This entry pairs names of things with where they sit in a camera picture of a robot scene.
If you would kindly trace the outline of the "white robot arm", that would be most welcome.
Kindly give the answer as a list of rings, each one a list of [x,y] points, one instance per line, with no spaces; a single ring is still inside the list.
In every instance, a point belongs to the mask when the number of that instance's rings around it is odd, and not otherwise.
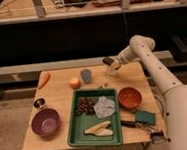
[[[179,81],[155,57],[152,52],[154,46],[154,39],[134,35],[130,39],[129,45],[118,54],[110,67],[118,69],[122,64],[130,63],[135,58],[141,59],[155,85],[165,96],[169,150],[187,150],[187,85]]]

